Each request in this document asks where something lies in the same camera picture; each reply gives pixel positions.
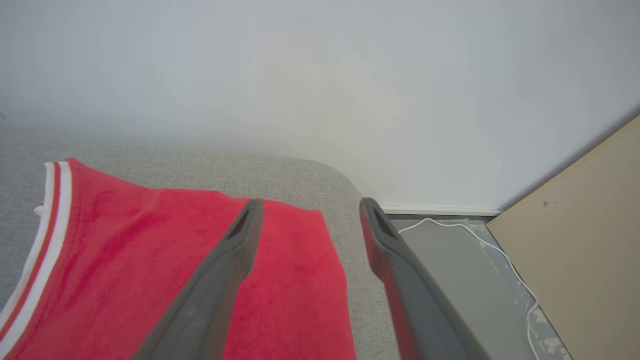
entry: red velvet cloth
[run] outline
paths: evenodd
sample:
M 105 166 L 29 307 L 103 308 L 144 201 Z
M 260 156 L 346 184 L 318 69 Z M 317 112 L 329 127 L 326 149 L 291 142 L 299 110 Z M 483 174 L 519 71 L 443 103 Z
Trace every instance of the red velvet cloth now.
M 67 161 L 64 243 L 7 358 L 128 359 L 247 199 L 148 189 Z M 346 290 L 321 212 L 264 201 L 255 265 L 237 293 L 223 357 L 355 359 Z

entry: gray fabric surface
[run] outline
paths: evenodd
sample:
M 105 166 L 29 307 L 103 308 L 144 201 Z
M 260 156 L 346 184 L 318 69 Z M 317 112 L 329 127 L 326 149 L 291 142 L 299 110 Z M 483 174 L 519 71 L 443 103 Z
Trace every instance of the gray fabric surface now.
M 349 312 L 359 359 L 397 359 L 382 283 L 373 275 L 360 228 L 358 190 L 321 163 L 213 149 L 165 149 L 64 140 L 0 130 L 0 305 L 17 284 L 38 227 L 33 208 L 44 198 L 48 161 L 77 158 L 149 188 L 218 190 L 320 209 L 348 282 Z

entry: red and white striped trim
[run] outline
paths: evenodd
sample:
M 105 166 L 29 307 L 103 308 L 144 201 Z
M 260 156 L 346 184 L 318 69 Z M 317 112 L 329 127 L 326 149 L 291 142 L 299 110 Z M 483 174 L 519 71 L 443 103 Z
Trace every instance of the red and white striped trim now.
M 46 163 L 42 216 L 22 276 L 0 315 L 0 359 L 11 351 L 38 305 L 67 232 L 71 210 L 71 169 L 67 162 Z

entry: red garment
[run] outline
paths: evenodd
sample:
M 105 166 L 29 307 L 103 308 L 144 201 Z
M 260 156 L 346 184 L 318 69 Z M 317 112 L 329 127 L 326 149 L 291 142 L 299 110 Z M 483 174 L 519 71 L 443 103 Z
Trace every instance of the red garment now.
M 128 359 L 246 199 L 47 164 L 43 215 L 0 318 L 0 359 Z M 225 359 L 355 359 L 346 278 L 320 211 L 264 202 Z

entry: red stripe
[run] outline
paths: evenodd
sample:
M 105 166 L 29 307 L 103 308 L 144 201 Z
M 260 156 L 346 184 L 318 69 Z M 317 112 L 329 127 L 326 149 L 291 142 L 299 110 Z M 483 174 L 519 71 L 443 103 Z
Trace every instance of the red stripe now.
M 29 281 L 27 282 L 24 291 L 20 295 L 20 299 L 11 312 L 11 315 L 7 319 L 6 323 L 4 323 L 3 328 L 0 330 L 0 341 L 4 339 L 6 333 L 9 331 L 9 329 L 11 329 L 11 325 L 13 325 L 16 317 L 18 317 L 18 314 L 20 313 L 20 310 L 22 309 L 25 301 L 27 301 L 27 297 L 29 296 L 31 287 L 33 286 L 33 283 L 38 276 L 38 272 L 40 271 L 40 267 L 42 266 L 42 261 L 44 260 L 44 256 L 47 254 L 47 249 L 49 248 L 49 243 L 51 242 L 51 234 L 53 233 L 53 227 L 56 223 L 56 217 L 58 217 L 58 201 L 60 199 L 60 164 L 53 163 L 53 167 L 53 201 L 51 202 L 51 215 L 49 217 L 49 224 L 47 225 L 47 232 L 44 236 L 44 241 L 42 242 L 42 247 L 40 248 L 40 252 L 38 253 L 36 263 L 33 266 L 33 271 L 31 271 L 31 275 L 29 276 Z

